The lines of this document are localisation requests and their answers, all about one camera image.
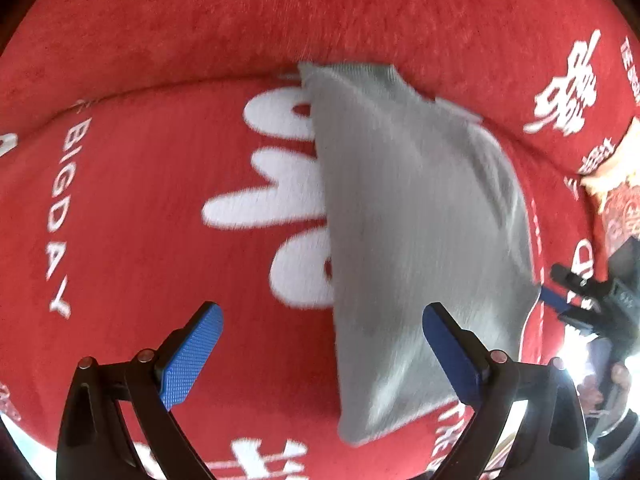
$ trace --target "red cushion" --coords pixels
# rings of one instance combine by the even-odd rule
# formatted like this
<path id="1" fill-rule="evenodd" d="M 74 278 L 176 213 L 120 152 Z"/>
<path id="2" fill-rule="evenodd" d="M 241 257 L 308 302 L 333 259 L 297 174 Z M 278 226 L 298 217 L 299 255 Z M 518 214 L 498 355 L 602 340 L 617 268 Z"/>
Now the red cushion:
<path id="1" fill-rule="evenodd" d="M 308 119 L 271 100 L 247 114 L 255 129 L 243 120 L 248 101 L 282 85 L 212 82 L 108 99 L 64 112 L 2 156 L 0 304 L 10 330 L 0 381 L 29 434 L 55 446 L 79 358 L 118 362 L 155 348 L 203 300 L 223 307 L 225 333 L 174 412 L 206 462 L 235 460 L 242 439 L 261 440 L 262 456 L 289 440 L 306 447 L 290 458 L 310 478 L 410 478 L 430 461 L 436 428 L 459 422 L 460 412 L 452 424 L 436 414 L 363 449 L 338 439 L 326 256 L 307 238 L 323 229 L 324 211 L 299 207 L 301 193 L 309 203 L 309 190 L 321 193 L 318 163 L 312 139 L 277 137 L 294 136 L 282 126 L 290 118 Z M 52 242 L 66 244 L 57 262 Z M 50 310 L 58 295 L 69 312 L 60 302 Z M 440 444 L 449 450 L 450 435 Z M 237 465 L 212 469 L 242 475 Z"/>
<path id="2" fill-rule="evenodd" d="M 584 63 L 595 101 L 578 99 L 584 126 L 568 137 L 555 121 L 524 133 L 541 119 L 535 96 L 568 75 L 575 42 L 596 30 Z M 638 60 L 609 0 L 39 0 L 0 59 L 0 132 L 23 133 L 78 99 L 271 73 L 302 59 L 366 60 L 396 65 L 419 90 L 492 118 L 575 172 L 605 138 L 616 144 L 633 116 L 627 37 Z"/>

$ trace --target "red patterned fabric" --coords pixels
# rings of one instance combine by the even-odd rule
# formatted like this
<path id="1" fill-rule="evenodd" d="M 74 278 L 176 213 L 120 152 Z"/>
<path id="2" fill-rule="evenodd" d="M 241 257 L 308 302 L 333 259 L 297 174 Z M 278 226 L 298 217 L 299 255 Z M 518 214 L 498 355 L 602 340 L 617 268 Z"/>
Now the red patterned fabric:
<path id="1" fill-rule="evenodd" d="M 602 232 L 604 250 L 608 256 L 635 236 L 640 238 L 640 186 L 621 184 L 607 195 L 607 203 L 602 212 Z"/>
<path id="2" fill-rule="evenodd" d="M 536 95 L 596 30 L 580 95 L 560 107 L 583 126 L 525 133 L 549 117 Z M 576 254 L 603 261 L 585 253 L 593 216 L 568 179 L 635 113 L 628 37 L 608 0 L 39 0 L 0 58 L 0 382 L 21 426 L 55 446 L 82 355 L 129 359 L 213 300 L 225 335 L 175 413 L 218 478 L 435 468 L 464 424 L 455 406 L 361 448 L 338 440 L 312 134 L 299 91 L 271 92 L 294 83 L 258 75 L 301 59 L 390 63 L 487 117 L 530 202 L 534 279 L 548 280 Z M 631 38 L 628 50 L 640 56 Z M 538 306 L 523 357 L 544 362 L 561 339 Z"/>

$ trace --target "gray cloth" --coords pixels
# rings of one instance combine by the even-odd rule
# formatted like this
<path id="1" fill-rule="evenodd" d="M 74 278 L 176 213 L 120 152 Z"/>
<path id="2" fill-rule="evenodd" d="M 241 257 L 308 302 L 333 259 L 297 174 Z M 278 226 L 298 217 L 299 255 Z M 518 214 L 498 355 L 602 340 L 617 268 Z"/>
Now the gray cloth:
<path id="1" fill-rule="evenodd" d="M 442 302 L 517 358 L 539 288 L 513 168 L 484 128 L 388 66 L 300 66 L 332 245 L 338 432 L 352 444 L 454 398 L 421 328 Z"/>

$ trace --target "metal screw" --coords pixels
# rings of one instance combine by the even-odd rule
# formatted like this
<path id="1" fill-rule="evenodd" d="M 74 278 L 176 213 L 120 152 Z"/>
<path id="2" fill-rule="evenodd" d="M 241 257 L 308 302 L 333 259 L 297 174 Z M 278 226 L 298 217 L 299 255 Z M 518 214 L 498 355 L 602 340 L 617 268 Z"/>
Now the metal screw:
<path id="1" fill-rule="evenodd" d="M 83 357 L 78 361 L 78 368 L 80 368 L 81 370 L 86 370 L 92 364 L 94 364 L 93 357 Z"/>
<path id="2" fill-rule="evenodd" d="M 494 361 L 494 363 L 502 364 L 507 362 L 509 356 L 502 350 L 493 350 L 491 352 L 491 359 Z"/>
<path id="3" fill-rule="evenodd" d="M 551 364 L 555 366 L 558 370 L 565 370 L 566 366 L 564 366 L 564 361 L 562 361 L 559 357 L 554 357 L 551 359 Z"/>
<path id="4" fill-rule="evenodd" d="M 150 348 L 146 348 L 138 352 L 138 361 L 141 363 L 148 363 L 154 358 L 154 351 Z"/>

